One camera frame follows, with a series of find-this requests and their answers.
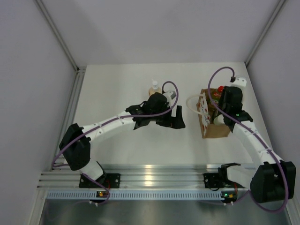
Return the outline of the cream pump soap bottle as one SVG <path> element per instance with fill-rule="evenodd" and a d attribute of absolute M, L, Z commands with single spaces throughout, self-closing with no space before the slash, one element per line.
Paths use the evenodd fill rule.
<path fill-rule="evenodd" d="M 155 93 L 160 93 L 162 94 L 162 89 L 160 88 L 158 81 L 153 80 L 152 81 L 152 86 L 148 90 L 148 95 L 151 96 Z"/>

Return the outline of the burlap canvas bag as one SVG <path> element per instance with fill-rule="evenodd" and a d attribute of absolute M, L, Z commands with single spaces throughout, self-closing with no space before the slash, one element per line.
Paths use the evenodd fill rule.
<path fill-rule="evenodd" d="M 230 129 L 225 124 L 217 122 L 215 124 L 213 115 L 215 112 L 214 108 L 209 107 L 209 96 L 208 90 L 202 89 L 198 102 L 196 104 L 197 111 L 200 113 L 198 115 L 200 129 L 202 133 L 202 138 L 223 138 L 227 137 L 230 133 Z"/>

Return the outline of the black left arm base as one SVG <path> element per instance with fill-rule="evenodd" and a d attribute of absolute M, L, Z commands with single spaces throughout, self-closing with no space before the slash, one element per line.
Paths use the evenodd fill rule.
<path fill-rule="evenodd" d="M 119 173 L 107 173 L 105 178 L 99 178 L 96 182 L 100 183 L 107 189 L 120 187 L 120 174 Z M 79 181 L 79 188 L 100 188 L 98 184 L 95 184 L 87 177 L 81 174 Z"/>

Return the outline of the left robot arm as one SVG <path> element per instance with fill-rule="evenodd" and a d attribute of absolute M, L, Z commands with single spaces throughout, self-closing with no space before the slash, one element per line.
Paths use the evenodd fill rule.
<path fill-rule="evenodd" d="M 87 176 L 91 184 L 99 188 L 105 184 L 106 172 L 98 161 L 91 158 L 92 144 L 145 127 L 151 122 L 166 128 L 185 128 L 182 107 L 176 104 L 177 101 L 175 91 L 154 93 L 147 101 L 129 106 L 108 120 L 83 127 L 72 124 L 64 134 L 59 149 L 72 171 Z"/>

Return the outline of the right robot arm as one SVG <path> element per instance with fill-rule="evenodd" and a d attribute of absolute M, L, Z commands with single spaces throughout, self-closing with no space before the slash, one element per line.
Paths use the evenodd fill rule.
<path fill-rule="evenodd" d="M 296 167 L 291 161 L 285 162 L 275 154 L 263 140 L 252 117 L 242 109 L 242 99 L 240 88 L 226 86 L 218 106 L 225 125 L 242 143 L 255 169 L 249 170 L 238 163 L 224 164 L 218 170 L 218 181 L 223 186 L 235 182 L 249 189 L 258 203 L 292 199 Z"/>

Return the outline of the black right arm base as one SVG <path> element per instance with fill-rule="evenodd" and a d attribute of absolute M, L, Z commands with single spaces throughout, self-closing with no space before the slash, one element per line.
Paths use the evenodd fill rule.
<path fill-rule="evenodd" d="M 212 191 L 217 191 L 221 188 L 221 182 L 218 173 L 204 173 L 203 181 L 205 188 L 208 188 Z"/>

